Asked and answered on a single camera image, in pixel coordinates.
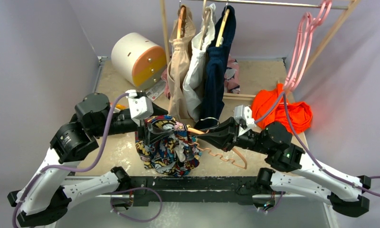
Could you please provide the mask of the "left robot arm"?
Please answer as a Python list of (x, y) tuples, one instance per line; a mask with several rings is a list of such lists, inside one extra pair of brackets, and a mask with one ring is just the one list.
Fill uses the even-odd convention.
[(135, 190), (122, 167), (113, 167), (84, 182), (62, 185), (68, 174), (87, 172), (98, 164), (108, 136), (136, 132), (145, 118), (167, 114), (145, 92), (129, 90), (123, 97), (128, 99), (129, 108), (120, 112), (114, 111), (116, 103), (110, 103), (102, 93), (88, 94), (75, 106), (75, 114), (56, 132), (29, 183), (8, 194), (8, 201), (14, 208), (13, 227), (50, 225), (86, 200)]

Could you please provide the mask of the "colourful comic print shorts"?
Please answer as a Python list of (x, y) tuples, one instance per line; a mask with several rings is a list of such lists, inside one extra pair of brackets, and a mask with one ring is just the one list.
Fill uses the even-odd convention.
[(146, 169), (182, 177), (199, 166), (202, 152), (185, 124), (170, 115), (151, 116), (135, 132), (135, 147)]

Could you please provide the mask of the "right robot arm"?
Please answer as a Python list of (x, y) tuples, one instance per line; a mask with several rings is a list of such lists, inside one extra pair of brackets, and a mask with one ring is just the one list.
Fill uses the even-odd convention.
[(306, 150), (292, 143), (292, 134), (279, 122), (271, 123), (261, 132), (255, 132), (229, 118), (218, 128), (199, 134), (198, 138), (221, 149), (234, 147), (266, 155), (268, 168), (258, 172), (255, 188), (291, 192), (322, 201), (342, 215), (357, 218), (370, 209), (370, 200), (362, 188), (370, 188), (368, 176), (351, 176), (314, 161)]

